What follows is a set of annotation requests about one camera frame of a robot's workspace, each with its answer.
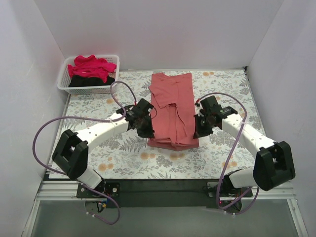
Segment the salmon pink t-shirt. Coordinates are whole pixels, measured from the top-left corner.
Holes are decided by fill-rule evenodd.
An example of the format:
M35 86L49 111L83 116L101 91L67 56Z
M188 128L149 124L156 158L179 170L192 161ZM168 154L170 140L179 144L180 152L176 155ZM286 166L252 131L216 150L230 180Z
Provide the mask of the salmon pink t-shirt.
M148 145L173 151L199 147L195 133L195 103L192 74L167 76L152 75L151 104L157 110L152 112L154 138Z

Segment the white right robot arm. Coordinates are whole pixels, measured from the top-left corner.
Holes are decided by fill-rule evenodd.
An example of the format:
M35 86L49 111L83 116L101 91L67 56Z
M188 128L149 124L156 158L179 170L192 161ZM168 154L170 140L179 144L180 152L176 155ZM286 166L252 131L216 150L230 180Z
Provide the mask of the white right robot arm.
M241 189L258 187L269 191L295 178L291 147L285 141L276 142L246 124L243 116L230 106L222 107L215 96L198 99L195 105L195 138L209 136L217 127L234 137L254 157L253 168L223 174L218 188Z

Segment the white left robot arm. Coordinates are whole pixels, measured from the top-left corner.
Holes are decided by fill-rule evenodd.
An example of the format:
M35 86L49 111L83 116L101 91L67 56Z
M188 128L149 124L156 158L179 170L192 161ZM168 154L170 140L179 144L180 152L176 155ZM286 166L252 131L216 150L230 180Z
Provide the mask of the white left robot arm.
M88 165L88 155L112 137L135 129L141 138L154 138L151 110L155 107L145 99L136 105L116 110L108 122L97 123L76 132L65 130L52 154L52 160L71 180L102 192L106 181Z

